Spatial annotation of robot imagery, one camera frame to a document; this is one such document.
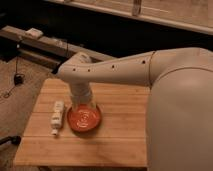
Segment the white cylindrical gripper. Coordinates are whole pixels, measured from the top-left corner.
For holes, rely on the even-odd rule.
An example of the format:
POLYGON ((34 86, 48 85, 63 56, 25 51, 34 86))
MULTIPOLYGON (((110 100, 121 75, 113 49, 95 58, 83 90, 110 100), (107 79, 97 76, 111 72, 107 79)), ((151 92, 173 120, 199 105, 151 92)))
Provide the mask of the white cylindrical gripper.
POLYGON ((70 84, 70 98, 74 106, 89 104, 92 101, 92 90, 88 83, 70 84))

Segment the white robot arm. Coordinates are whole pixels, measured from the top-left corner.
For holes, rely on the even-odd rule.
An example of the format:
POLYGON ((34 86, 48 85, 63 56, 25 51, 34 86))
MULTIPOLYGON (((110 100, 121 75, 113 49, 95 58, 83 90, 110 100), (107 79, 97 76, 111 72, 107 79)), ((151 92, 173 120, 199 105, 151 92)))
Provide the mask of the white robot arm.
POLYGON ((82 52, 57 76, 76 102, 91 99, 90 82, 148 86, 148 171, 213 171, 213 52, 157 50, 93 63, 82 52))

